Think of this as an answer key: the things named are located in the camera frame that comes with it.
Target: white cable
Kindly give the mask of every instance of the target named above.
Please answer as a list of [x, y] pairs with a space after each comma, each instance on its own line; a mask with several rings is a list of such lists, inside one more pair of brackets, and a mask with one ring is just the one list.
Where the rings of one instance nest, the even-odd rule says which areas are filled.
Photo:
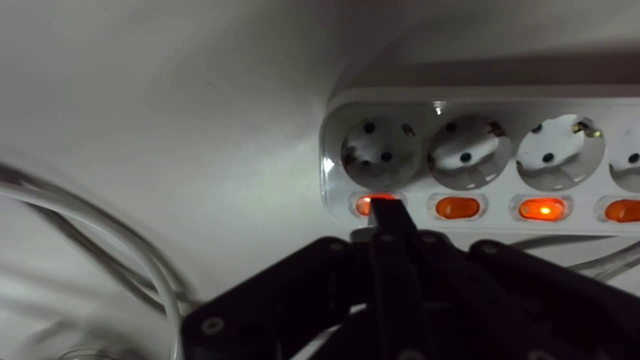
[[165, 318], [170, 322], [170, 330], [171, 330], [171, 360], [181, 360], [181, 344], [179, 344], [179, 311], [178, 311], [178, 302], [173, 299], [171, 287], [168, 285], [161, 268], [156, 265], [156, 261], [152, 257], [145, 254], [145, 250], [138, 244], [138, 243], [130, 243], [128, 234], [122, 233], [122, 228], [118, 224], [113, 224], [109, 219], [99, 216], [94, 208], [58, 197], [58, 195], [49, 195], [49, 193], [42, 193], [42, 191], [32, 191], [32, 188], [21, 188], [21, 186], [14, 186], [14, 185], [6, 185], [0, 182], [0, 197], [3, 198], [12, 198], [17, 203], [25, 203], [32, 206], [39, 206], [39, 208], [48, 208], [51, 213], [58, 213], [66, 219], [74, 219], [90, 228], [94, 228], [97, 234], [104, 236], [104, 240], [122, 244], [130, 250], [130, 254], [139, 262], [139, 266], [145, 268], [152, 285], [157, 290], [157, 297], [161, 300]]

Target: black object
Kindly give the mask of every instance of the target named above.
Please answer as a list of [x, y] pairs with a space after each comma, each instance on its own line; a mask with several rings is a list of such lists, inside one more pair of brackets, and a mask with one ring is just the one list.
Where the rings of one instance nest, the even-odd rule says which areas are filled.
[[186, 316], [186, 360], [640, 360], [640, 300], [500, 243], [467, 254], [371, 203], [352, 243], [320, 238]]

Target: white power strip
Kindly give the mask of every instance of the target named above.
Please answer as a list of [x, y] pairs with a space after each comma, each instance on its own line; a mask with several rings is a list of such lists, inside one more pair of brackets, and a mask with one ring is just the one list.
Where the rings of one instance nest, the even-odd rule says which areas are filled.
[[[636, 234], [640, 222], [604, 215], [640, 201], [640, 87], [346, 91], [322, 126], [320, 182], [326, 208], [353, 226], [366, 224], [356, 201], [385, 193], [420, 228]], [[478, 215], [437, 216], [448, 197], [473, 198]], [[526, 220], [528, 198], [559, 201], [565, 215]]]

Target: power strip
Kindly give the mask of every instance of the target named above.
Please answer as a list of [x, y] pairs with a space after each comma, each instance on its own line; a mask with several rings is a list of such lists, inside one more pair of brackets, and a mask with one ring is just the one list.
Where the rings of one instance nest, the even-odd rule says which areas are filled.
[[320, 131], [320, 186], [353, 226], [357, 201], [395, 197], [434, 231], [636, 234], [640, 87], [346, 91]]

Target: socket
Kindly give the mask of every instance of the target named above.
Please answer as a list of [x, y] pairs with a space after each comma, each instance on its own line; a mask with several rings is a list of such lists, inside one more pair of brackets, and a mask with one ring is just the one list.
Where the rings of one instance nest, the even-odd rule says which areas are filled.
[[640, 128], [628, 128], [609, 144], [609, 172], [614, 182], [628, 191], [640, 193]]
[[420, 168], [420, 142], [410, 125], [371, 117], [346, 132], [339, 158], [356, 185], [368, 191], [394, 191]]
[[586, 117], [547, 119], [522, 138], [517, 174], [542, 193], [568, 191], [596, 172], [604, 147], [601, 132]]
[[512, 144], [504, 128], [485, 117], [460, 117], [441, 126], [429, 142], [428, 168], [451, 191], [489, 185], [505, 168]]

